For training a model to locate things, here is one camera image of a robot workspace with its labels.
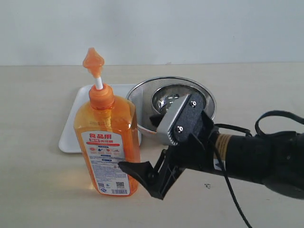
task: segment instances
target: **white label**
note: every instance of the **white label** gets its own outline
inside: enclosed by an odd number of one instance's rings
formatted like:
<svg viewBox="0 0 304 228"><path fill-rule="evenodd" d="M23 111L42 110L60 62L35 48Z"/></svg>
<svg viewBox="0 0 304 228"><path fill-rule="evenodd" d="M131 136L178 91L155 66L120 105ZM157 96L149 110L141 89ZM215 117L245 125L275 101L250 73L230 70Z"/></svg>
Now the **white label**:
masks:
<svg viewBox="0 0 304 228"><path fill-rule="evenodd" d="M103 194L129 195L129 179L119 167L125 161L122 137L113 132L81 134L98 189Z"/></svg>
<svg viewBox="0 0 304 228"><path fill-rule="evenodd" d="M222 162L223 162L224 168L226 170L226 161L222 160ZM213 159L213 166L214 166L214 169L222 171L222 169L220 168L219 161L217 159Z"/></svg>

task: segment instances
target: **orange plastic bottle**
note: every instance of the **orange plastic bottle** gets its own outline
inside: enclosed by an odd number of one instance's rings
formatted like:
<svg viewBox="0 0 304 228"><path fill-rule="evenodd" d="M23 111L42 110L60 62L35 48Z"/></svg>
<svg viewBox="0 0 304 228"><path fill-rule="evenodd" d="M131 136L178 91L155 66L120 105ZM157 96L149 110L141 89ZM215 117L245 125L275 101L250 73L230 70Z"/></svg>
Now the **orange plastic bottle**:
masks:
<svg viewBox="0 0 304 228"><path fill-rule="evenodd" d="M140 162L136 111L133 103L115 96L100 78L104 59L90 48L83 66L95 78L90 101L77 112L74 130L92 183L101 194L131 196L138 182L118 162Z"/></svg>

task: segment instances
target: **white plastic tray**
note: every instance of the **white plastic tray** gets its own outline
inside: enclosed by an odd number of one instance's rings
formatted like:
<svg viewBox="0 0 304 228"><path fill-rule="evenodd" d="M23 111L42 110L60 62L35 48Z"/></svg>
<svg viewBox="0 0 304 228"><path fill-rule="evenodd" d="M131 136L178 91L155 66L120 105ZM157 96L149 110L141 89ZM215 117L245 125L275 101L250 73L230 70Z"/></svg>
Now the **white plastic tray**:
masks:
<svg viewBox="0 0 304 228"><path fill-rule="evenodd" d="M128 92L134 87L131 84L125 85L110 85L113 92L117 96L126 97ZM87 85L79 89L71 112L67 118L66 125L63 129L59 140L59 148L64 153L81 153L80 146L73 128L74 118L78 109L87 101L89 101L89 90L92 85ZM142 134L138 132L139 144L142 142Z"/></svg>

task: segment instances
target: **black cable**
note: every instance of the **black cable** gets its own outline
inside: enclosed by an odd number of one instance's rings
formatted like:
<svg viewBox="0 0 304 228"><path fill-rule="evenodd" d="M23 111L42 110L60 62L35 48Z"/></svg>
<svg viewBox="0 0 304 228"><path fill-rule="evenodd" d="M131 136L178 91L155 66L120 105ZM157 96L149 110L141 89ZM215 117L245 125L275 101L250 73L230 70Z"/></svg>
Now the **black cable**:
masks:
<svg viewBox="0 0 304 228"><path fill-rule="evenodd" d="M222 169L222 172L223 172L225 181L226 181L226 183L227 183L227 185L228 185L228 188L229 188L231 197L232 197L232 199L233 199L234 204L235 204L236 207L237 207L238 212L240 213L240 215L241 215L243 221L246 223L246 225L248 226L248 228L252 228L252 226L251 226L250 223L248 222L246 216L244 215L244 213L243 213L243 211L242 211L240 205L238 204L237 198L236 198L236 196L235 196L235 194L234 194L234 191L233 191L233 189L232 189L230 180L229 180L229 178L228 178L226 169L225 169L225 167L224 167L224 164L223 164L223 162L222 162L222 159L221 159L221 157L220 157L220 154L219 154L218 149L216 148L216 146L215 146L215 144L214 144L213 142L209 141L209 143L210 143L210 145L212 146L212 148L213 148L213 150L214 150L214 153L215 153L215 155L216 155L216 157L217 157L217 159L218 159L220 168Z"/></svg>

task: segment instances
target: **beige tabletop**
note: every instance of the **beige tabletop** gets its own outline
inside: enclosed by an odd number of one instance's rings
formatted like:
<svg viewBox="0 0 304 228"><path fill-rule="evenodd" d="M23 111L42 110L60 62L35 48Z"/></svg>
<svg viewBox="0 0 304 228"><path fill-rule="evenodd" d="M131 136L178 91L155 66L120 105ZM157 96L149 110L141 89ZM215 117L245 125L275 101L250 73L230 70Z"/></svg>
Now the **beige tabletop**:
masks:
<svg viewBox="0 0 304 228"><path fill-rule="evenodd" d="M266 111L304 116L304 63L106 66L103 79L136 84L164 75L205 85L218 104L217 123L254 130ZM187 170L163 201L142 187L127 198L99 195L82 155L58 148L78 89L93 83L81 66L4 66L0 79L1 228L245 227L221 176ZM266 132L304 132L300 124L282 118L261 126ZM162 148L143 138L142 161L155 164ZM253 227L303 227L303 200L258 184L231 182Z"/></svg>

